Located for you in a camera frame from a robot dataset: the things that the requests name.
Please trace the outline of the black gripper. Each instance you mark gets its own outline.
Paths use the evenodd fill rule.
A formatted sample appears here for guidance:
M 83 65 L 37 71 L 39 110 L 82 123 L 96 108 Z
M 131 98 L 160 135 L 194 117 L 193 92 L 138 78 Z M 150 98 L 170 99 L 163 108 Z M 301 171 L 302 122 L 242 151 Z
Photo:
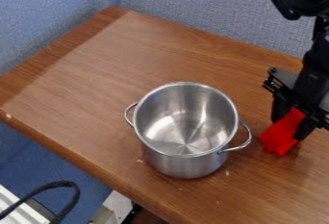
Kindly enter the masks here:
M 320 102 L 312 103 L 298 92 L 293 90 L 298 74 L 287 70 L 270 67 L 269 77 L 262 87 L 273 93 L 271 121 L 278 122 L 289 113 L 291 107 L 306 116 L 301 120 L 293 137 L 301 141 L 318 127 L 329 127 L 329 91 Z

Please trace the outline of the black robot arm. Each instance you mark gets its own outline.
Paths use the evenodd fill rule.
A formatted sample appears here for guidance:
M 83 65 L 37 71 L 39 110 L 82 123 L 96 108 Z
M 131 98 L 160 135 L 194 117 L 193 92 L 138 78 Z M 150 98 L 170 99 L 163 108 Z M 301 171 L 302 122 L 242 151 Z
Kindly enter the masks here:
M 301 120 L 291 124 L 290 136 L 305 139 L 314 130 L 329 130 L 329 0 L 270 0 L 289 21 L 313 20 L 310 46 L 297 73 L 269 69 L 263 82 L 274 97 L 271 121 L 279 124 L 293 113 Z

